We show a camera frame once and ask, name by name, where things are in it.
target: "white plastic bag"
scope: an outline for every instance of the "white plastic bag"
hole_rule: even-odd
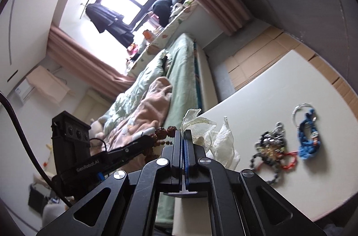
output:
[[[190,129],[193,143],[205,149],[206,156],[220,162],[225,168],[235,170],[240,155],[234,149],[234,138],[227,117],[219,132],[214,131],[217,124],[207,118],[197,117],[200,109],[189,109],[181,124],[181,132]]]

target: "pink blanket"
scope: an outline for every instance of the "pink blanket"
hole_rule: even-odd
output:
[[[123,147],[132,142],[133,134],[148,128],[162,126],[168,114],[172,86],[166,77],[157,78],[150,86],[146,97],[140,102],[137,109],[112,130],[106,139],[108,151]],[[104,149],[94,147],[92,154]],[[145,156],[140,154],[121,169],[127,173],[142,169],[145,165]]]

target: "floor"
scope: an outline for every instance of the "floor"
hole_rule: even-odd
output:
[[[253,19],[233,36],[220,35],[204,47],[219,102],[235,93],[225,61],[243,46],[261,34],[270,25],[259,19]]]

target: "black cable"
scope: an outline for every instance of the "black cable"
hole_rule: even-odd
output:
[[[72,204],[64,197],[64,195],[62,195],[61,191],[57,189],[57,187],[55,187],[53,185],[53,183],[51,182],[51,180],[49,179],[49,177],[46,175],[46,173],[44,172],[44,170],[42,169],[41,165],[39,164],[39,162],[37,161],[35,155],[33,154],[31,147],[26,139],[26,136],[21,128],[21,125],[19,123],[19,120],[16,117],[16,114],[14,112],[14,109],[12,108],[10,102],[8,101],[8,99],[4,96],[4,94],[0,91],[0,103],[4,106],[6,112],[8,112],[8,115],[15,127],[15,130],[21,140],[21,143],[24,146],[24,149],[27,153],[27,155],[29,156],[32,164],[35,166],[35,168],[37,169],[37,171],[39,172],[39,174],[42,176],[42,178],[44,179],[44,181],[49,185],[49,187],[58,195],[58,197],[69,207],[72,207]]]
[[[104,142],[104,140],[99,139],[99,138],[91,138],[90,141],[91,141],[91,140],[95,140],[95,139],[97,139],[97,140],[99,140],[99,141],[102,141],[102,143],[104,144],[104,147],[105,147],[106,151],[108,151],[108,150],[107,150],[107,145],[106,145],[106,143]]]

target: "metal key ring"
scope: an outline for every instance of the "metal key ring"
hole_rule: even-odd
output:
[[[300,105],[296,106],[295,109],[293,109],[293,112],[292,112],[292,122],[297,128],[298,128],[299,125],[296,123],[296,112],[301,110],[302,107],[310,107],[311,109],[313,109],[313,119],[312,119],[312,121],[314,122],[317,119],[316,110],[313,108],[313,106],[311,104],[308,104],[308,103],[300,104]]]

